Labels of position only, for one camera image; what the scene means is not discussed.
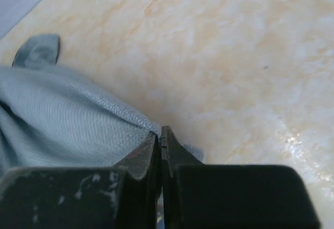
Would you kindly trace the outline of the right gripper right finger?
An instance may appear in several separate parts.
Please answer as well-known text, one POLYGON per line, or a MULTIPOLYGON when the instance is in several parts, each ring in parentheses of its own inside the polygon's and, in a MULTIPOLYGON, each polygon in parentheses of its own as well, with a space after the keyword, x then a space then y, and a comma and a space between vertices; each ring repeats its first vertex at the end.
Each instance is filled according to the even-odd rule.
POLYGON ((320 228, 299 174, 284 165, 205 165, 161 131, 165 228, 320 228))

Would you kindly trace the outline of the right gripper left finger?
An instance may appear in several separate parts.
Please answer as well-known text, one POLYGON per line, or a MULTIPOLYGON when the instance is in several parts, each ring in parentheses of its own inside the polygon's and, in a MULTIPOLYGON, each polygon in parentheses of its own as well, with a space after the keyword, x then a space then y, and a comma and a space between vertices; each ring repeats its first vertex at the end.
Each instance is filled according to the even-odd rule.
POLYGON ((1 179, 1 228, 156 228, 158 137, 107 167, 21 167, 1 179))

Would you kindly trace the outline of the light blue pillowcase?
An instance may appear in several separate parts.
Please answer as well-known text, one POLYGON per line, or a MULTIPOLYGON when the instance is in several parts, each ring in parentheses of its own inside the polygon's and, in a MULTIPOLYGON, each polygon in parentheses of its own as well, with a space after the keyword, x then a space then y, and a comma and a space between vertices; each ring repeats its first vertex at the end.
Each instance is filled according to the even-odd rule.
POLYGON ((1 67, 1 174, 13 167, 106 167, 161 127, 57 64, 58 34, 30 37, 1 67))

